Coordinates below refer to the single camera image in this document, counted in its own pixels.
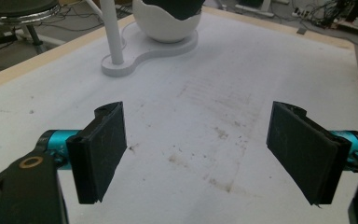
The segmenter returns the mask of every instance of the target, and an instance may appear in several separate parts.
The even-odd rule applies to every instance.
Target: dirt stain
[[[133,146],[130,146],[129,147],[129,151],[133,152],[133,154],[135,154],[135,149],[139,146],[139,143],[133,145]]]
[[[221,189],[227,193],[230,193],[232,190],[232,185],[234,184],[234,181],[231,181],[230,183],[222,183],[217,181],[214,178],[209,179],[209,183],[212,184],[217,189]]]
[[[188,168],[188,164],[187,162],[180,158],[179,156],[177,156],[176,154],[172,154],[169,158],[168,158],[168,161],[175,164],[175,165],[178,165],[178,166],[183,166],[185,168]]]
[[[224,130],[219,129],[218,127],[215,127],[214,130],[217,132],[220,139],[228,138],[228,134]]]

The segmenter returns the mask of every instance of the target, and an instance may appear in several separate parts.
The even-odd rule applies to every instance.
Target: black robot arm
[[[358,173],[358,132],[329,132],[295,105],[273,103],[267,145],[310,204],[330,204],[342,171]],[[349,216],[358,224],[358,190]]]
[[[102,201],[127,142],[121,102],[94,112],[82,131],[43,133],[0,173],[0,224],[68,223],[58,168],[72,169],[80,203]]]

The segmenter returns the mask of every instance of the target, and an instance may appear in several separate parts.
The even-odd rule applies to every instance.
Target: white paper surface
[[[349,223],[358,175],[332,205],[310,206],[267,149],[272,101],[298,105],[327,130],[358,131],[354,52],[204,13],[199,45],[128,77],[101,72],[104,38],[0,87],[0,171],[50,129],[83,129],[124,102],[128,146],[103,202],[71,223]]]

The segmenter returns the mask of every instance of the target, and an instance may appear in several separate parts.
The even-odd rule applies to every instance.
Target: chair leg
[[[43,52],[48,51],[46,47],[43,45],[43,42],[37,36],[36,30],[34,29],[33,25],[27,25],[28,32],[31,35],[31,38],[34,41],[34,47],[36,49],[37,54],[41,54]]]

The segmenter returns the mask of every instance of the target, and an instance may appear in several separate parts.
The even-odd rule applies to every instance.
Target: floor
[[[272,3],[269,11],[273,12],[275,16],[273,18],[268,18],[235,8],[235,5],[238,4],[238,0],[220,0],[220,2],[224,5],[224,10],[227,11],[296,28],[304,28],[306,30],[324,35],[347,39],[355,45],[358,63],[358,33],[351,31],[321,29],[292,16],[292,12],[296,7],[309,8],[310,6],[319,6],[322,4],[322,0],[304,0],[298,2],[296,0],[290,1],[291,2],[288,5]],[[221,7],[216,4],[216,2],[217,1],[215,0],[206,0],[205,5],[208,7]],[[129,7],[117,6],[117,8],[119,9],[117,11],[117,16],[120,18],[128,16],[131,13],[131,9]],[[37,24],[35,29],[39,35],[46,35],[62,41],[71,41],[100,27],[103,27],[103,21],[94,13],[94,11],[92,11],[86,2],[79,1],[73,3],[72,5],[64,6],[58,16]],[[53,46],[47,44],[47,48],[50,49],[53,48]],[[29,40],[0,45],[0,70],[25,61],[35,55],[36,52],[34,50],[34,46]]]

